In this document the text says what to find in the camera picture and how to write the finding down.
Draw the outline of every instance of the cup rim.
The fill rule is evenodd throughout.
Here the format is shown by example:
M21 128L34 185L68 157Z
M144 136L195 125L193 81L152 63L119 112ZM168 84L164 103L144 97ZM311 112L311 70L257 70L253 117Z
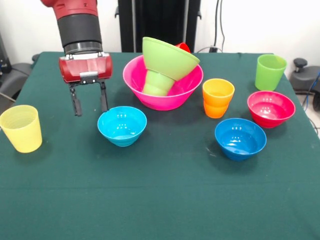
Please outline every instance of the cup rim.
M218 126L219 126L220 124L222 124L223 122L230 121L230 120L241 120L241 121L249 122L250 124L253 124L255 127L257 127L258 129L260 129L260 130L262 131L263 136L264 136L264 138L263 138L263 139L264 139L264 143L263 143L263 146L262 146L261 148L259 148L257 151L250 152L249 154L247 154L247 153L237 153L237 152L232 152L232 151L229 151L229 150L228 150L229 152L231 152L231 153L233 153L233 154L236 154L236 155L252 156L252 155L255 155L255 154L259 153L260 151L262 151L262 150L266 147L266 145L267 145L267 135L266 135L265 131L262 129L262 127L260 127L258 124L256 124L256 123L253 122L253 121L250 121L250 120L248 120L248 119L240 118L240 117L232 117L232 118L227 118L227 119L225 119L225 120L222 120L221 122L218 123L218 125L217 125L217 126L215 127L215 129L214 129L214 138L215 138L215 140L218 142L218 144L219 144L222 148L226 149L226 148L220 143L220 141L219 141L218 138L217 138L217 128L218 128Z
M126 140L132 139L132 138L134 138L134 137L139 136L139 135L146 129L148 119L147 119L147 116L145 115L145 113L144 113L143 111L141 111L140 109L138 109L138 108L136 108L136 107L133 107L133 106L116 106L116 107L110 108L108 111L102 113L102 114L100 115L100 117L98 118L98 121L97 121L97 124L96 124L96 125L97 125L97 128L98 128L99 132L100 132L105 138L107 138L107 139L112 139L112 140L115 139L114 137L111 137L111 136L108 136L108 135L104 134L104 133L100 130L100 127L99 127L100 119L103 117L103 115L106 115L110 110L112 110L112 109L118 109L118 108L123 108L123 107L129 108L129 109L138 110L138 112L141 112L141 113L142 113L142 115L144 116L144 119L145 119L145 124L144 124L143 128L141 129L141 131L139 131L139 133L137 133L137 134L135 134L135 135L132 135L132 136L126 138Z
M4 127L1 122L4 118L4 114L8 114L8 112L12 111L12 109L17 109L17 108L21 108L21 107L28 107L32 110L35 111L35 117L34 119L27 125L25 126L22 126L22 127L18 127L18 128L9 128L9 127ZM23 104L23 105L16 105L16 106L12 106L10 108L8 108L7 110L5 110L1 115L0 115L0 128L4 129L4 130L10 130L10 131L18 131L18 130L22 130L28 126L30 126L32 123L34 123L37 119L39 118L39 113L38 113L38 110L34 107L34 106L31 106L31 105L27 105L27 104Z
M217 80L220 81L220 82L225 82L225 83L231 85L231 86L232 86L232 92L231 92L230 94L226 95L226 96L216 96L216 95L210 94L210 93L205 89L205 84L208 83L208 82L217 81ZM210 79L206 80L206 81L203 83L203 85L202 85L202 89L203 89L203 91L204 91L206 94L208 94L209 96L215 97L215 98L219 98L219 99L228 98L228 97L232 96L232 95L235 93L235 86L234 86L230 81L225 80L225 79L223 79L223 78L210 78Z
M263 64L260 62L260 59L262 59L263 57L266 57L266 56L278 57L278 58L282 59L282 60L285 62L285 65L284 65L283 67L278 67L278 68L267 67L267 66L263 65ZM286 61L282 56L275 55L275 54L262 54L262 55L260 55L260 56L258 57L257 62L258 62L260 65L262 65L264 68L269 69L269 70L284 70L284 69L286 69L286 67L287 67L287 65L288 65L287 61Z
M282 97L284 97L285 99L289 100L289 102L293 105L293 112L292 112L291 115L286 116L286 117L283 117L283 118L277 118L277 119L270 119L270 118L268 118L268 120L270 120L270 121L285 121L285 120L290 119L293 115L295 115L295 113L296 113L296 105L295 105L295 103L294 103L289 97L287 97L286 95L284 95L284 94L282 94L282 93L280 93L280 92L277 92L277 91L255 91L255 92L251 93L250 96L248 96L248 98L247 98L247 100L246 100L246 104L247 104L249 110L250 110L251 112L253 112L254 114L257 115L257 113L251 108L251 106L250 106L250 104L249 104L249 100L250 100L250 98L252 98L252 96L254 96L254 95L258 94L258 93L273 93L273 94L275 94L275 95L282 96Z
M171 95L171 96L154 96L154 95L149 95L146 93L143 93L142 91L138 91L136 89L134 89L127 81L125 78L125 72L127 71L127 68L129 67L130 64L132 64L132 62L139 60L140 58L142 58L142 60L144 60L144 56L143 55L139 55L137 57L135 57L134 59L131 59L124 67L123 72L122 72L122 78L124 80L124 83L135 93L137 94L142 94L144 96L148 96L148 97L153 97L153 98L160 98L160 99L166 99L166 98L174 98L174 97L179 97L179 96L183 96L186 95L188 93L192 93L194 90L197 89L197 87L199 87L199 85L203 82L204 80L204 71L202 69L202 67L198 64L197 66L195 66L196 68L199 67L200 71L201 71L201 81L199 81L199 83L192 89L190 89L189 91L180 93L180 94L176 94L176 95Z
M186 50L183 50L183 49L181 49L181 48L179 48L179 47L177 47L177 46L175 46L175 45L172 45L172 44L170 44L170 43L168 43L168 42L161 41L161 40L159 40L159 39L156 39L156 38L153 38L153 37L149 37L149 36L144 36L144 37L142 38L142 41L151 41L151 42L155 42L155 43L157 43L157 44L165 45L165 46L167 46L167 47L169 47L169 48L171 48L171 49L173 49L173 50L176 50L176 51L178 51L178 52L180 52L180 53L182 53L182 54L184 54L184 55L192 58L194 61L197 62L197 64L200 63L200 59L197 58L197 57L196 57L195 55L193 55L192 53L187 52Z

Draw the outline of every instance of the plastic bowl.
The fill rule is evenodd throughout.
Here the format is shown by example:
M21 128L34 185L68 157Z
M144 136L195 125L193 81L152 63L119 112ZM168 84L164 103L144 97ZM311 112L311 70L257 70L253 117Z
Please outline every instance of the plastic bowl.
M169 111L180 107L204 78L202 68L197 65L192 72L176 81L167 96L152 96L142 92L146 81L147 69L144 57L132 59L123 70L125 84L133 91L137 98L148 108L158 111Z
M248 97L247 104L253 120L266 129L279 126L296 112L291 99L275 91L254 92Z
M133 144L147 126L146 115L131 106L117 106L104 112L98 119L100 133L119 147Z
M214 135L224 154L237 162L259 153L267 143L263 129L242 118L221 121L215 127Z

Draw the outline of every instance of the black cable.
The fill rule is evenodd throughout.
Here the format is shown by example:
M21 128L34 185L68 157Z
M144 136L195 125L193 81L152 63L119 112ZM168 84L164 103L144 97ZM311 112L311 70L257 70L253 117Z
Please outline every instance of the black cable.
M27 76L30 75L30 74L28 74L28 73L26 73L26 72L24 72L24 71L21 71L21 70L15 68L15 67L13 67L12 69L15 70L15 71L18 71L18 72L20 72L20 73L22 73L22 74L24 74L24 75L27 75Z
M201 48L199 51L197 51L196 53L198 54L198 53L200 53L202 50L205 50L205 49L208 49L208 48L215 48L215 49L218 49L218 50L220 50L220 52L222 52L222 50L220 49L220 48L218 48L218 47L216 47L216 46L206 46L206 47L204 47L204 48Z
M222 33L222 37L223 37L223 40L222 40L222 52L224 51L224 44L225 44L225 34L224 34L224 29L222 27L222 1L220 2L220 28L221 28L221 33Z
M308 101L310 91L312 90L312 88L313 88L313 87L315 87L315 86L316 86L316 84L317 84L317 82L318 82L319 78L320 78L320 72L319 72L318 76L315 78L315 80L313 81L313 83L311 84L311 86L310 86L310 88L309 88L308 92L306 93L306 96L305 96L305 98L304 98L304 100L303 100L303 103L302 103L302 108L303 108L303 109L305 109L305 105L306 105L306 103L307 103L307 101Z
M316 132L316 134L318 135L318 134L319 134L319 131L318 131L319 128L316 126L316 124L314 123L314 121L311 120L311 118L308 117L308 119L309 119L310 122L312 123L313 128L315 129L315 132Z
M219 7L219 0L216 0L216 7L215 7L215 34L214 34L214 44L213 44L213 46L216 46L217 36L218 36L218 7Z

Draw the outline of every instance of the red robot arm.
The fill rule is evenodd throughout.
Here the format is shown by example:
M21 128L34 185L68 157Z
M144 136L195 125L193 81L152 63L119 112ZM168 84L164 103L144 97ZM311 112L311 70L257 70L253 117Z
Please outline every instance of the red robot arm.
M53 8L65 57L59 59L63 80L69 84L76 116L82 115L75 87L99 83L101 109L108 110L105 80L112 75L112 60L102 49L97 0L41 0Z

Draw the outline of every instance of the orange cup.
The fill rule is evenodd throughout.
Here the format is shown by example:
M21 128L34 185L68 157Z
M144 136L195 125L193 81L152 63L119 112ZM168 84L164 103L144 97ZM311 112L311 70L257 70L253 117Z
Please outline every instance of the orange cup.
M229 107L234 96L235 86L224 79L212 78L202 85L203 105L209 118L221 118Z

